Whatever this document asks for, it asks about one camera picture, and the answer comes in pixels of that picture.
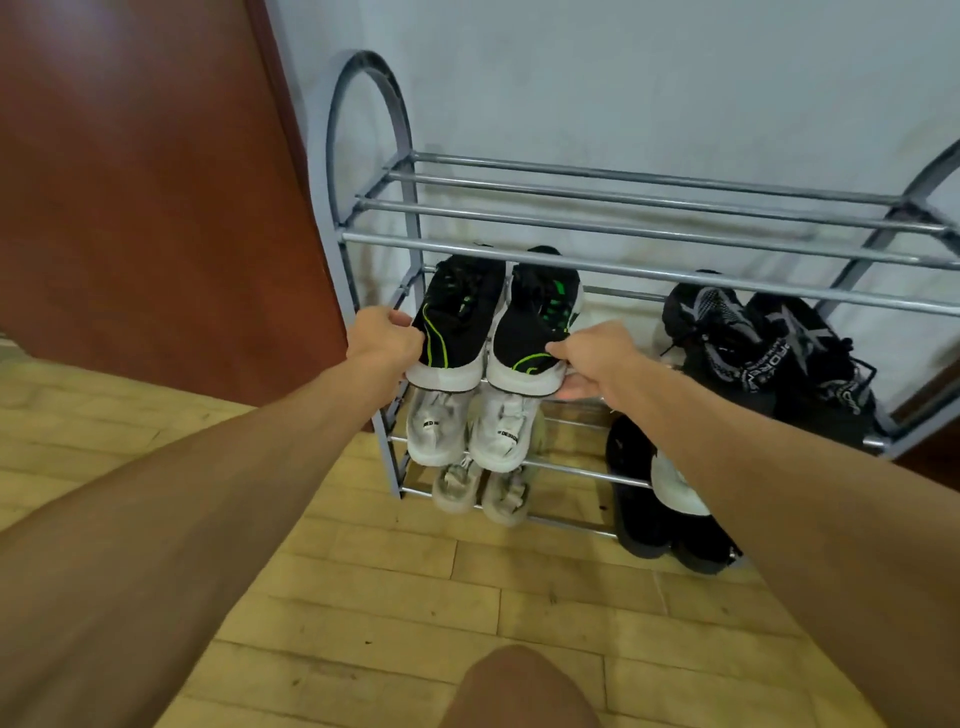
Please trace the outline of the person's right forearm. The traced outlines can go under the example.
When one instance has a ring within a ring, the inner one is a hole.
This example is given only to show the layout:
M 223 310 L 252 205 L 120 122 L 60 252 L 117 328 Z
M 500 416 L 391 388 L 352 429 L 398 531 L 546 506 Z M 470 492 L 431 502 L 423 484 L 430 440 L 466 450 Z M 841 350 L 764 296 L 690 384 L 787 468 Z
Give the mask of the person's right forearm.
M 960 492 L 637 352 L 598 380 L 885 722 L 960 728 Z

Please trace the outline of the beige grey shoe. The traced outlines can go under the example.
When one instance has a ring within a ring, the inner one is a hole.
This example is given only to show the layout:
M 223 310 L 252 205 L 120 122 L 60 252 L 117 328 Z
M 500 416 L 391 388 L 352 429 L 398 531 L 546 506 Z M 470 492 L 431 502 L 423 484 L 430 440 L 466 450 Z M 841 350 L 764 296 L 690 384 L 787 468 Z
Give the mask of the beige grey shoe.
M 509 472 L 491 472 L 482 495 L 482 509 L 492 522 L 514 528 L 530 511 L 531 484 L 526 467 Z
M 451 465 L 445 466 L 434 479 L 431 500 L 443 513 L 463 515 L 477 504 L 483 468 L 469 453 Z

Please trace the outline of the black white patterned high-top shoe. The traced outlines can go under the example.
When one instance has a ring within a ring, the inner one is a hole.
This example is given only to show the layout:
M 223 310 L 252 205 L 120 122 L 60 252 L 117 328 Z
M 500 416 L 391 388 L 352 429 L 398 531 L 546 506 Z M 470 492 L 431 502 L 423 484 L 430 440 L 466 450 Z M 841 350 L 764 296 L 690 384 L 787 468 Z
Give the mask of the black white patterned high-top shoe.
M 800 297 L 756 293 L 747 310 L 762 332 L 787 345 L 774 378 L 774 418 L 865 452 L 874 431 L 877 369 L 854 357 L 854 342 L 837 334 Z
M 727 287 L 677 284 L 661 314 L 680 370 L 719 397 L 772 418 L 776 379 L 790 356 L 784 337 L 770 333 Z

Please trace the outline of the black green sneaker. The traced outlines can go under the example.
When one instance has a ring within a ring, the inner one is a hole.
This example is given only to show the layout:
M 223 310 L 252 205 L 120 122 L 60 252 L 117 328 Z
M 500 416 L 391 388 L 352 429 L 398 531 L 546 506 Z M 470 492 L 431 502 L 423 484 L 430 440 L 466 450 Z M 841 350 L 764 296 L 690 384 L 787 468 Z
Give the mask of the black green sneaker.
M 528 398 L 554 395 L 567 375 L 567 365 L 551 355 L 546 346 L 569 337 L 583 296 L 576 269 L 514 263 L 490 330 L 488 384 Z
M 411 385 L 464 393 L 481 383 L 506 270 L 502 260 L 460 254 L 438 262 L 413 321 L 423 345 L 405 373 Z

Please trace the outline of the brown wooden panel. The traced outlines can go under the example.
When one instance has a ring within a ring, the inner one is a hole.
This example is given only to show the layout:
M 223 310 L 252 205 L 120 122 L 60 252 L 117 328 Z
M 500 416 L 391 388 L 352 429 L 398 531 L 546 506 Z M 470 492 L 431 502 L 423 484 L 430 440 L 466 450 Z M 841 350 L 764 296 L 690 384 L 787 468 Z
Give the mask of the brown wooden panel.
M 893 414 L 883 456 L 896 460 L 960 418 L 960 356 L 934 375 Z

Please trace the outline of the person's knee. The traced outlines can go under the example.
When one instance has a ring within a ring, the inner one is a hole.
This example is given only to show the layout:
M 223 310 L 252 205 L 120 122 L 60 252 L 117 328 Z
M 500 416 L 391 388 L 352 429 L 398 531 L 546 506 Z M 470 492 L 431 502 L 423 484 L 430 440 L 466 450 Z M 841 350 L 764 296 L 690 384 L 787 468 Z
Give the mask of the person's knee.
M 463 675 L 438 728 L 603 728 L 582 689 L 541 653 L 508 645 Z

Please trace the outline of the plain black shoe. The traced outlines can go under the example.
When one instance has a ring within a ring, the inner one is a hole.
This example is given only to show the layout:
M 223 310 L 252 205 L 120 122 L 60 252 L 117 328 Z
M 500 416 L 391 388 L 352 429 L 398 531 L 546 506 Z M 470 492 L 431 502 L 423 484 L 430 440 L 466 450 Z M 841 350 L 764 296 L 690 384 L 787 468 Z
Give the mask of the plain black shoe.
M 608 472 L 629 480 L 652 482 L 652 460 L 657 450 L 625 415 L 611 423 L 606 438 Z M 614 529 L 619 545 L 631 555 L 655 560 L 670 551 L 674 535 L 672 511 L 651 487 L 611 483 Z

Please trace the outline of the person's left hand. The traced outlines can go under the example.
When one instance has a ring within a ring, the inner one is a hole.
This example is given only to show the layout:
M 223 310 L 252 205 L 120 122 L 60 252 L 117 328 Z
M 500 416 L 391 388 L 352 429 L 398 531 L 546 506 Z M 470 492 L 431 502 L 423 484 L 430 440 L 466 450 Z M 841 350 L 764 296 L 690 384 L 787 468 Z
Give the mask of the person's left hand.
M 418 363 L 426 335 L 414 325 L 409 329 L 386 330 L 382 326 L 382 309 L 376 305 L 360 308 L 346 334 L 346 358 L 378 381 L 398 385 L 406 372 Z

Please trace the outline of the white sneaker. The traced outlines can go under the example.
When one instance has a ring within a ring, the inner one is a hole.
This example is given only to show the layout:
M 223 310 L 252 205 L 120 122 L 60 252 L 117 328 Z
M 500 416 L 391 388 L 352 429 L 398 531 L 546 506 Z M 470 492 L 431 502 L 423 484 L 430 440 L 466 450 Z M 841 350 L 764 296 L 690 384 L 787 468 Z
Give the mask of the white sneaker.
M 461 461 L 475 392 L 414 389 L 406 415 L 406 447 L 414 463 L 442 468 Z
M 520 467 L 534 440 L 542 399 L 484 385 L 468 438 L 468 453 L 482 469 L 507 474 Z

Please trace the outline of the person's left forearm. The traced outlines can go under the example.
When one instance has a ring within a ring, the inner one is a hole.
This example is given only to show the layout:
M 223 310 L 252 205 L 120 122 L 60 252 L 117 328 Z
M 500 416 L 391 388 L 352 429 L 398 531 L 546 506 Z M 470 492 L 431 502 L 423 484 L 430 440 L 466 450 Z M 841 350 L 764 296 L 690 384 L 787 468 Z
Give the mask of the person's left forearm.
M 413 351 L 353 345 L 0 532 L 0 728 L 154 728 Z

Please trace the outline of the person's right hand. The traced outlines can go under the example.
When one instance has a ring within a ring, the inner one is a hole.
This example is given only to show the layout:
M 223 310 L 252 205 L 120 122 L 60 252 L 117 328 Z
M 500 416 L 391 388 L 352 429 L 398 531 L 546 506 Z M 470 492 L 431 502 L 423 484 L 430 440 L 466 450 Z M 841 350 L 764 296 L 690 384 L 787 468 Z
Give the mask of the person's right hand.
M 639 351 L 626 326 L 608 320 L 580 329 L 568 337 L 592 337 L 592 357 L 587 362 L 564 362 L 567 372 L 554 397 L 574 401 L 599 398 L 615 404 L 615 379 L 631 364 Z

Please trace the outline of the grey metal shoe rack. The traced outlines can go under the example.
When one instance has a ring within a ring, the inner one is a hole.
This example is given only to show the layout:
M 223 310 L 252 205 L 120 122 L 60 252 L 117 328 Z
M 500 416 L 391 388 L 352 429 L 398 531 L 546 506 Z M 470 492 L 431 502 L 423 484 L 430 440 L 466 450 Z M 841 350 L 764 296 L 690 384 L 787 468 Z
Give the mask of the grey metal shoe rack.
M 349 207 L 342 209 L 335 181 L 335 143 L 342 105 L 351 85 L 359 77 L 370 79 L 381 96 L 387 114 L 390 116 L 395 151 L 380 170 L 373 174 L 372 179 L 357 192 Z M 308 106 L 311 108 L 313 117 L 309 120 L 304 135 L 307 180 L 321 248 L 342 323 L 346 328 L 354 324 L 356 312 L 362 307 L 348 249 L 351 243 L 405 250 L 409 253 L 409 266 L 388 300 L 389 306 L 395 310 L 402 307 L 408 298 L 419 305 L 423 303 L 427 278 L 436 272 L 436 267 L 426 264 L 424 260 L 423 253 L 427 252 L 456 254 L 477 260 L 505 261 L 513 264 L 545 264 L 555 268 L 576 270 L 579 273 L 638 279 L 646 282 L 726 285 L 734 290 L 752 293 L 792 295 L 816 302 L 815 310 L 823 318 L 828 318 L 838 306 L 844 305 L 960 319 L 960 302 L 896 297 L 880 293 L 862 293 L 856 290 L 858 283 L 876 264 L 952 271 L 960 275 L 960 222 L 954 221 L 930 203 L 930 196 L 938 188 L 941 188 L 950 177 L 960 174 L 960 139 L 951 143 L 926 164 L 902 193 L 882 195 L 419 151 L 414 145 L 409 113 L 397 76 L 387 61 L 371 50 L 344 50 L 334 54 L 320 74 L 316 86 L 310 91 Z M 431 176 L 418 171 L 420 164 L 871 206 L 884 208 L 886 212 L 879 220 L 868 220 L 813 210 L 774 209 L 726 202 L 652 198 L 628 193 L 551 185 Z M 620 204 L 797 224 L 846 227 L 868 230 L 870 234 L 857 249 L 832 246 L 816 248 L 812 243 L 804 242 L 794 244 L 534 215 L 487 213 L 452 207 L 440 208 L 420 202 L 418 190 L 423 186 L 486 190 L 571 200 L 578 203 Z M 758 250 L 844 261 L 844 266 L 829 286 L 810 287 L 721 273 L 695 273 L 652 268 L 584 255 L 552 262 L 549 261 L 548 254 L 545 252 L 497 247 L 480 249 L 477 245 L 470 247 L 450 240 L 426 239 L 422 230 L 423 216 L 572 233 L 631 237 L 663 243 L 675 241 L 731 249 Z

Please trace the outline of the black shoe with white insole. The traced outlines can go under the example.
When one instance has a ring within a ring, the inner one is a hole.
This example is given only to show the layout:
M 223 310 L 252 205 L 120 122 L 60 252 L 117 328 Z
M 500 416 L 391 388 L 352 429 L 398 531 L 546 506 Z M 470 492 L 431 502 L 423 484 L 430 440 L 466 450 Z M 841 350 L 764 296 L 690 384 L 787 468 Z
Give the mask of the black shoe with white insole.
M 680 564 L 712 577 L 741 562 L 743 551 L 662 449 L 652 457 L 650 483 L 672 519 L 671 551 Z

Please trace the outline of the brown wooden door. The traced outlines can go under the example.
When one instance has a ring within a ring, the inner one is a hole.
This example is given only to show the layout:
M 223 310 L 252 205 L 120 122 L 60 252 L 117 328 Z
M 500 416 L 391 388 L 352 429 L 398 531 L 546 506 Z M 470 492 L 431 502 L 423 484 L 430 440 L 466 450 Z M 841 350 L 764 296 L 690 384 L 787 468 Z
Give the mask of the brown wooden door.
M 344 360 L 267 0 L 0 0 L 0 334 L 250 406 Z

